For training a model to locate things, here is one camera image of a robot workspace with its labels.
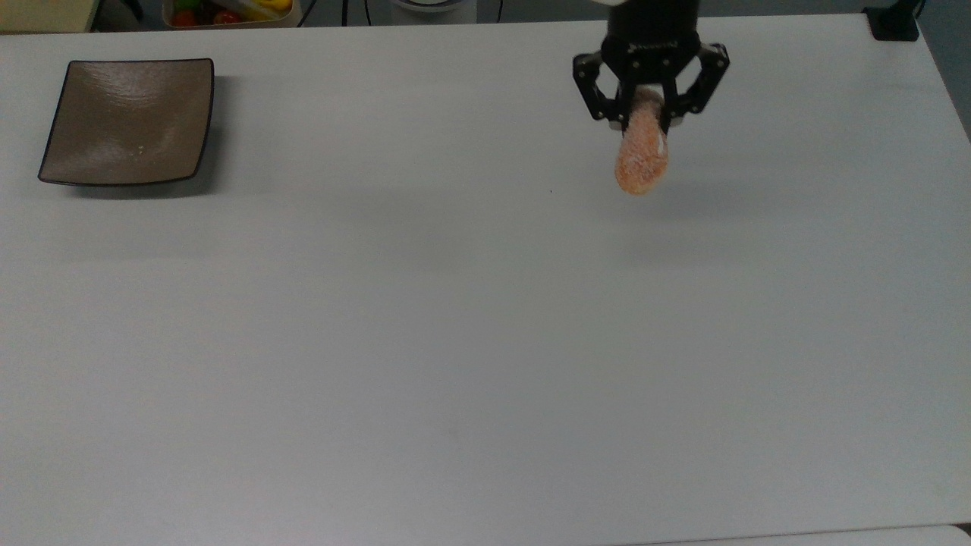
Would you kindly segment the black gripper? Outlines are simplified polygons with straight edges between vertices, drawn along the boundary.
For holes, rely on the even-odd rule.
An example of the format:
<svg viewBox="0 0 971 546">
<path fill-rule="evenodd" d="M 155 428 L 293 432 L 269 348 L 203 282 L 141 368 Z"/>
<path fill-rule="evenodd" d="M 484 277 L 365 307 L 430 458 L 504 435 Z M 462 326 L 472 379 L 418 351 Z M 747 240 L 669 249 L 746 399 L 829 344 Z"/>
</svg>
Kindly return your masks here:
<svg viewBox="0 0 971 546">
<path fill-rule="evenodd" d="M 663 92 L 661 128 L 668 133 L 686 115 L 704 111 L 731 66 L 724 44 L 700 45 L 698 1 L 624 1 L 609 10 L 601 52 L 572 60 L 573 82 L 594 121 L 627 131 L 634 91 L 658 84 Z M 677 76 L 696 58 L 699 72 L 680 93 Z M 598 86 L 604 63 L 617 77 L 613 98 Z"/>
</svg>

